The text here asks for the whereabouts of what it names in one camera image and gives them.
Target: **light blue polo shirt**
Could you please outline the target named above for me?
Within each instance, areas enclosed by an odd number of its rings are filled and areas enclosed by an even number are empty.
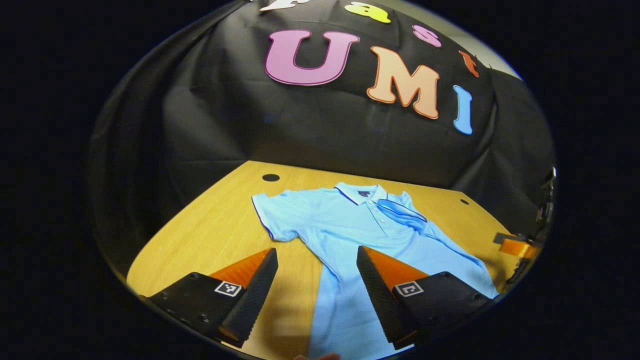
[[[448,271],[489,298],[498,292],[484,263],[467,254],[422,216],[407,192],[339,183],[335,188],[286,190],[252,197],[273,240],[297,237],[324,263],[307,356],[336,352],[372,360],[406,350],[387,342],[356,265],[365,245],[427,274]]]

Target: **black fabric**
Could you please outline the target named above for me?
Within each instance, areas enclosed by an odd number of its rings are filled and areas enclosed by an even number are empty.
[[[368,3],[392,22],[349,13],[344,0],[269,12],[259,11],[264,2],[236,1],[130,71],[100,115],[90,161],[99,242],[119,271],[126,274],[162,225],[246,160],[452,188],[511,232],[534,226],[535,184],[550,167],[550,135],[526,86],[472,56],[476,78],[458,51],[471,53],[437,29]],[[414,24],[435,32],[442,47],[417,38]],[[360,41],[336,80],[286,85],[264,69],[269,35],[286,29],[312,32],[298,50],[300,67],[322,64],[325,31]],[[367,96],[378,65],[374,45],[397,52],[410,72],[423,64],[438,72],[437,119]],[[453,126],[454,85],[473,97],[472,135]]]

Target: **pink letter u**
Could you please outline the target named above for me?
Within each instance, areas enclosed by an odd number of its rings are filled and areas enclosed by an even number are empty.
[[[324,63],[314,69],[296,65],[296,54],[302,40],[311,36],[307,30],[283,30],[269,36],[273,40],[264,70],[272,79],[293,85],[320,85],[337,79],[347,63],[349,47],[360,38],[347,33],[328,31],[324,37],[329,39]]]

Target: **wooden table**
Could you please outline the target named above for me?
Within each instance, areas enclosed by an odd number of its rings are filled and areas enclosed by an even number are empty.
[[[277,174],[280,180],[265,181],[264,174]],[[361,186],[380,184],[388,193],[398,195],[407,191],[426,218],[484,261],[498,291],[505,289],[518,258],[499,252],[500,245],[492,240],[495,233],[508,232],[464,193],[256,161],[238,167],[171,219],[140,251],[127,283],[137,293],[151,296],[190,272],[211,274],[275,247],[278,272],[251,336],[239,350],[276,360],[306,354],[322,262],[300,240],[271,240],[251,196],[275,196],[286,189],[333,188],[341,181]]]

